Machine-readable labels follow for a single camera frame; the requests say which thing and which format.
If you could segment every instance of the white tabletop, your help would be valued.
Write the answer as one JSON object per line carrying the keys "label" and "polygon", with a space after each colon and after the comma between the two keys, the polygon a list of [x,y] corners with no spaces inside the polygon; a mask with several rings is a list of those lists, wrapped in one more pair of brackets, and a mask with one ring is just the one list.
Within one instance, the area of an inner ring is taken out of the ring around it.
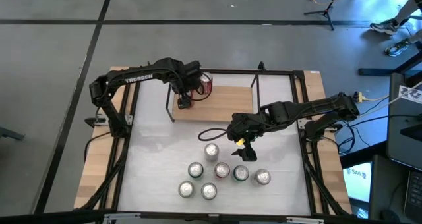
{"label": "white tabletop", "polygon": [[[254,76],[213,74],[213,77],[217,86],[250,86]],[[239,156],[232,156],[238,147],[227,136],[213,141],[220,147],[218,161],[207,162],[203,153],[207,143],[198,140],[198,133],[208,128],[227,128],[228,123],[172,123],[164,107],[167,89],[167,84],[157,80],[140,85],[119,211],[310,215],[296,124],[267,133],[253,142],[256,162],[243,162]],[[253,101],[256,113],[256,85]],[[275,101],[293,101],[289,77],[260,76],[261,105]],[[199,181],[187,173],[188,165],[194,161],[204,166]],[[237,182],[232,176],[223,180],[214,178],[213,170],[218,162],[226,162],[231,175],[236,165],[246,166],[249,180]],[[254,186],[251,178],[261,168],[270,171],[271,183]],[[177,191],[185,180],[195,186],[196,193],[191,198],[182,198]],[[213,200],[205,200],[200,194],[206,182],[217,186],[218,195]]]}

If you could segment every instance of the tripod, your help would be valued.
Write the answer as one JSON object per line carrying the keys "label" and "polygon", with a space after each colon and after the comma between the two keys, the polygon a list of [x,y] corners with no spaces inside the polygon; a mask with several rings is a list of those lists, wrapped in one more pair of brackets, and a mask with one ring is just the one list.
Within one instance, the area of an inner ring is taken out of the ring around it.
{"label": "tripod", "polygon": [[334,26],[332,24],[331,18],[330,18],[330,13],[328,13],[328,11],[332,8],[332,4],[333,4],[334,0],[331,0],[330,4],[328,5],[328,7],[325,10],[321,10],[321,11],[313,11],[313,12],[307,12],[307,13],[303,13],[304,15],[308,15],[308,14],[320,14],[321,16],[324,16],[325,18],[328,19],[328,22],[330,23],[331,26],[331,30],[334,30]]}

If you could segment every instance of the silver can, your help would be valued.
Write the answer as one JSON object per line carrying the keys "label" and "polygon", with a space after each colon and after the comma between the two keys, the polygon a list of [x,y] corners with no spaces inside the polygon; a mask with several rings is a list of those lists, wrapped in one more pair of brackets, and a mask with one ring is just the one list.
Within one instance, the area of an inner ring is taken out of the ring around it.
{"label": "silver can", "polygon": [[195,188],[193,187],[193,183],[191,181],[183,181],[179,185],[179,194],[183,198],[189,198],[193,195]]}
{"label": "silver can", "polygon": [[217,144],[213,144],[213,143],[207,144],[204,148],[205,160],[217,161],[219,152],[220,152],[220,149],[218,148]]}
{"label": "silver can", "polygon": [[255,172],[254,180],[260,185],[267,185],[271,181],[271,174],[266,169],[259,169]]}
{"label": "silver can", "polygon": [[187,172],[192,178],[199,178],[204,172],[204,167],[199,162],[192,162],[187,168]]}
{"label": "silver can", "polygon": [[233,176],[237,181],[245,181],[249,177],[249,170],[244,165],[238,165],[233,170]]}
{"label": "silver can", "polygon": [[212,75],[209,72],[203,72],[200,77],[200,83],[204,86],[203,95],[208,95],[212,91]]}
{"label": "silver can", "polygon": [[227,177],[230,174],[230,167],[228,164],[224,162],[220,162],[216,165],[214,168],[214,174],[218,179],[222,179],[224,177]]}
{"label": "silver can", "polygon": [[206,200],[211,200],[217,196],[217,187],[212,183],[206,183],[200,189],[200,193]]}

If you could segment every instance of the robotic arm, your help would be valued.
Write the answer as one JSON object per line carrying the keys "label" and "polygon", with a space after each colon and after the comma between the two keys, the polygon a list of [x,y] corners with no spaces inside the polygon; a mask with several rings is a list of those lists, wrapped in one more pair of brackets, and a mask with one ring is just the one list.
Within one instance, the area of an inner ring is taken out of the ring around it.
{"label": "robotic arm", "polygon": [[199,61],[184,65],[181,61],[165,58],[153,65],[148,63],[148,66],[139,68],[110,71],[90,84],[91,101],[96,107],[101,107],[108,116],[111,135],[122,138],[128,135],[129,126],[126,118],[117,112],[111,102],[120,86],[151,79],[169,82],[173,91],[180,96],[177,100],[179,109],[186,109],[192,105],[188,93],[201,87],[202,73],[199,68]]}
{"label": "robotic arm", "polygon": [[256,153],[251,142],[263,136],[265,132],[276,132],[287,128],[296,120],[314,115],[324,114],[316,121],[305,124],[305,137],[318,138],[324,135],[324,130],[335,122],[353,121],[359,115],[359,110],[351,96],[344,93],[326,99],[307,103],[276,102],[264,105],[257,114],[234,113],[231,124],[227,128],[229,140],[244,145],[232,155],[240,155],[243,161],[256,161]]}

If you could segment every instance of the wooden table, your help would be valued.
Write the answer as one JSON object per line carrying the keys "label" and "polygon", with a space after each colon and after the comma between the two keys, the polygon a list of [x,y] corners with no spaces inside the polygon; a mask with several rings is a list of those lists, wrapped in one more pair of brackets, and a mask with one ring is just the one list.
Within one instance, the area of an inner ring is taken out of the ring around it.
{"label": "wooden table", "polygon": [[[111,67],[111,70],[121,70],[127,67]],[[324,88],[322,86],[321,75],[315,71],[305,71],[305,82],[307,87],[308,98],[310,101],[316,99],[325,98]],[[133,92],[135,90],[135,84],[128,85],[129,100],[126,106],[126,114],[129,114],[129,109],[132,104]],[[296,80],[297,94],[299,102],[303,101],[301,94],[301,85],[299,80]],[[120,108],[123,91],[125,87],[122,86],[116,92],[112,102],[116,108]],[[96,126],[92,136],[97,136],[109,131],[108,126]],[[334,139],[334,135],[330,132],[326,132],[326,137]],[[84,205],[88,199],[95,193],[97,188],[101,185],[106,175],[107,164],[110,157],[111,143],[113,138],[110,135],[104,136],[91,142],[88,150],[88,156],[86,158],[84,170],[79,184],[78,193],[75,199],[75,208],[79,208]],[[121,146],[123,145],[123,139],[119,143],[118,152],[116,154],[116,160],[120,156]],[[341,207],[347,212],[351,213],[351,206],[346,191],[346,185],[343,178],[343,169],[340,164],[340,158],[338,156],[337,147],[333,142],[328,140],[322,140],[318,143],[318,152],[320,157],[320,164],[322,168],[322,175],[326,187],[329,189],[333,197]],[[113,193],[115,189],[115,180],[111,184],[109,194],[105,203],[106,208],[111,207],[111,201],[113,199]],[[316,204],[317,213],[322,213],[321,198],[318,191],[318,187],[313,182],[313,190]]]}

